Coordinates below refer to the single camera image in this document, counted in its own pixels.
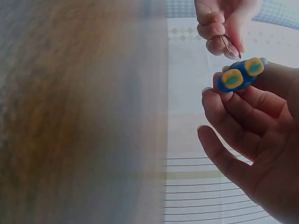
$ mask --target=wooden table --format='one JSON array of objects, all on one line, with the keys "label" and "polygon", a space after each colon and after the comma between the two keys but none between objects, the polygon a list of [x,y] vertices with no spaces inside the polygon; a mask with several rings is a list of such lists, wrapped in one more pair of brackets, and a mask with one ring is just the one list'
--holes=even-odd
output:
[{"label": "wooden table", "polygon": [[163,4],[1,1],[1,224],[163,222]]}]

